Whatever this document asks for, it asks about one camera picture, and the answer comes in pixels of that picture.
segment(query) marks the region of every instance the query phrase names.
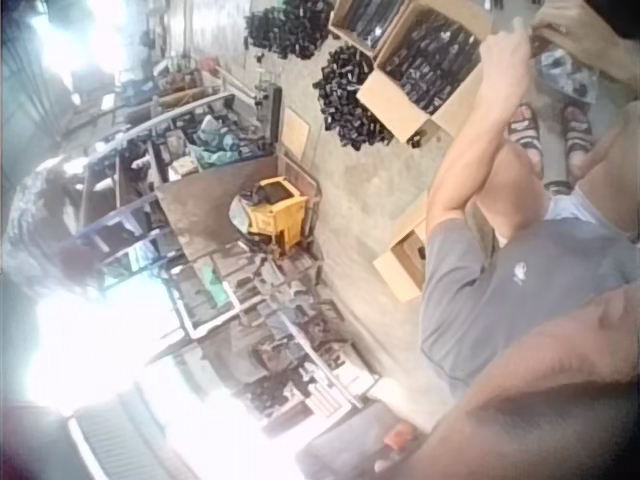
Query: wooden board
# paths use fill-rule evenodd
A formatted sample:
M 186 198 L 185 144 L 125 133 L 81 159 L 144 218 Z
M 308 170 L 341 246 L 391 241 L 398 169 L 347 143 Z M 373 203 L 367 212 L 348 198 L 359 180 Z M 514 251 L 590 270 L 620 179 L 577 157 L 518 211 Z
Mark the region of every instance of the wooden board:
M 265 157 L 205 170 L 157 189 L 169 224 L 189 260 L 237 240 L 229 219 L 235 196 L 277 176 L 277 160 Z
M 297 161 L 302 161 L 304 149 L 309 138 L 309 124 L 290 108 L 284 111 L 282 122 L 282 133 L 280 135 L 282 144 Z

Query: knee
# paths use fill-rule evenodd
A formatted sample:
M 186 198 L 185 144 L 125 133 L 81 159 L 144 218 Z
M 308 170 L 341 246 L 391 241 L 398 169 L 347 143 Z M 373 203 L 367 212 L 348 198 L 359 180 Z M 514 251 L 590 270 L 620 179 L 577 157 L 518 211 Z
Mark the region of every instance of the knee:
M 625 120 L 630 121 L 632 123 L 640 122 L 640 101 L 636 100 L 635 102 L 631 102 L 626 107 L 624 107 L 623 115 Z

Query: person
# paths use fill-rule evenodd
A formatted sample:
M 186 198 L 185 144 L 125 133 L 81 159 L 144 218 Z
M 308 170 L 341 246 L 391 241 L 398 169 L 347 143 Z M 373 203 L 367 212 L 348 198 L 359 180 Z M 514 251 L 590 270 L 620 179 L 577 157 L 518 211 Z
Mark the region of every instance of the person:
M 393 478 L 627 478 L 611 469 L 637 441 L 639 105 L 595 146 L 584 110 L 563 109 L 575 189 L 552 197 L 521 104 L 522 20 L 480 51 L 482 85 L 426 215 L 421 350 L 457 403 Z M 471 202 L 503 245 L 487 264 Z

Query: box lid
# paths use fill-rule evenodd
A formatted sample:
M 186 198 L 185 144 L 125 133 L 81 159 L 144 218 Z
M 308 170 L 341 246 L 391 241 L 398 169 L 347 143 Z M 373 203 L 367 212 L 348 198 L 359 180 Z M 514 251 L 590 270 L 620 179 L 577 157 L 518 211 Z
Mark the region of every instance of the box lid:
M 369 75 L 360 88 L 358 100 L 402 143 L 406 143 L 430 118 L 409 100 L 390 77 L 378 69 Z

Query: gray floor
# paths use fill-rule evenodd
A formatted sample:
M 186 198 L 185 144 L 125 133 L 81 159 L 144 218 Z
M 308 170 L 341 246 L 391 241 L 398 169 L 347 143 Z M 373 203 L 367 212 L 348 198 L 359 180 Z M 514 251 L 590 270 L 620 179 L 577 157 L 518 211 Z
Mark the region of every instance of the gray floor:
M 245 15 L 273 0 L 191 0 L 192 28 L 187 36 L 195 55 L 216 55 L 222 65 L 247 86 L 258 80 L 255 51 L 242 47 Z M 496 24 L 515 14 L 532 18 L 528 0 L 506 2 Z M 172 12 L 175 24 L 181 11 Z M 171 50 L 180 51 L 184 36 L 173 32 Z M 317 231 L 318 244 L 326 260 L 325 279 L 333 287 L 343 308 L 354 319 L 364 350 L 384 379 L 373 392 L 399 415 L 424 429 L 451 406 L 443 385 L 423 364 L 418 351 L 418 304 L 398 303 L 374 270 L 372 262 L 388 246 L 397 217 L 428 188 L 451 139 L 438 134 L 419 150 L 394 142 L 389 147 L 365 147 L 360 153 L 341 148 L 336 134 L 324 132 L 312 82 L 320 77 L 330 51 L 341 42 L 328 40 L 312 60 L 286 62 L 267 56 L 264 68 L 284 89 L 286 105 L 311 126 L 304 165 L 318 178 L 323 201 Z M 615 115 L 610 95 L 601 94 L 594 118 L 601 133 Z M 563 179 L 560 129 L 555 118 L 560 102 L 544 92 L 532 92 L 539 108 L 547 151 L 547 180 Z

